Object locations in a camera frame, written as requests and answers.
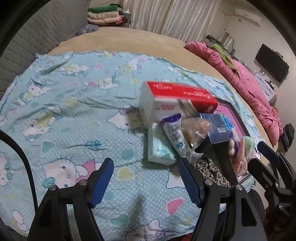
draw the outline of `beige bedsheet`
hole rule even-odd
[[[83,34],[71,38],[68,41],[61,42],[60,45],[53,49],[49,54],[53,55],[69,51],[77,53],[93,50],[143,53],[150,56],[166,58],[174,64],[215,77],[230,85],[230,83],[215,68],[210,66],[200,57],[184,49],[184,46],[185,43],[180,40],[147,31],[131,28],[102,27],[94,33]],[[232,89],[254,116],[254,121],[259,129],[261,137],[263,137],[265,142],[272,147],[263,126],[255,116],[251,107],[234,88]],[[269,163],[264,157],[261,161],[265,165]]]

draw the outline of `pink blanket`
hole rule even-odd
[[[204,43],[188,42],[185,48],[206,60],[229,81],[250,105],[265,129],[271,144],[275,146],[279,140],[279,136],[283,134],[283,125],[279,115],[268,103],[268,100],[253,75],[242,64],[231,59],[232,64],[237,69],[237,77],[232,70],[225,65],[219,53],[208,48]]]

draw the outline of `air conditioner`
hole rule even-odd
[[[251,12],[248,12],[246,10],[243,10],[243,9],[240,9],[240,8],[237,8],[235,10],[235,14],[239,15],[239,16],[242,16],[242,17],[245,17],[247,19],[250,19],[258,24],[261,23],[261,17],[259,17],[258,15],[254,14],[254,13],[251,13]]]

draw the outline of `gray headboard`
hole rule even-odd
[[[0,98],[15,76],[34,61],[36,53],[48,53],[87,24],[90,2],[51,0],[23,25],[0,57]]]

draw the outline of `green cloth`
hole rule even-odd
[[[234,73],[237,73],[237,69],[236,67],[234,67],[232,65],[232,62],[231,62],[231,59],[228,57],[228,55],[226,53],[223,52],[223,50],[221,49],[220,45],[218,44],[214,44],[210,47],[210,49],[213,49],[213,50],[216,50],[220,56],[221,56],[221,59],[223,60],[223,62],[229,67],[232,69],[232,71]]]
[[[100,13],[100,12],[112,12],[117,11],[117,5],[105,6],[105,7],[90,7],[88,12]]]

